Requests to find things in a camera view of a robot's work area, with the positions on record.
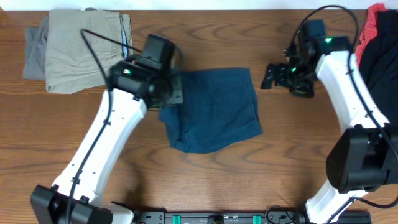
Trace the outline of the dark blue shorts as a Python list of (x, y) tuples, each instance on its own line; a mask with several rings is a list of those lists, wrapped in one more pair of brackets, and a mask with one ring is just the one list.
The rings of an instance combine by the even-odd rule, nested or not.
[(262, 134), (248, 68), (182, 72), (181, 78), (184, 102), (159, 113), (170, 147), (207, 154)]

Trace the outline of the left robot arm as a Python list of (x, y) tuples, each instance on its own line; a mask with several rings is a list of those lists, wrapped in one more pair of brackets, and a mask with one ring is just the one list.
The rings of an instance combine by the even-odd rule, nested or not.
[(132, 223), (120, 203), (103, 205), (111, 171), (135, 127), (151, 108), (183, 103), (182, 53), (150, 34), (143, 50), (102, 72), (106, 90), (77, 152), (51, 187), (36, 186), (30, 204), (39, 223)]

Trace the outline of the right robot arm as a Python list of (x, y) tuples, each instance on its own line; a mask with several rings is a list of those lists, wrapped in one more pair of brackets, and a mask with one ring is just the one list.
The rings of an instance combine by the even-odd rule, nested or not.
[(269, 223), (370, 223), (368, 214), (349, 214), (355, 202), (397, 182), (397, 128), (372, 99), (345, 36), (329, 36), (321, 20), (302, 21), (284, 52), (287, 63), (270, 64), (263, 89), (282, 86), (312, 98), (314, 83), (325, 87), (341, 136), (326, 159), (326, 182), (299, 212), (269, 210)]

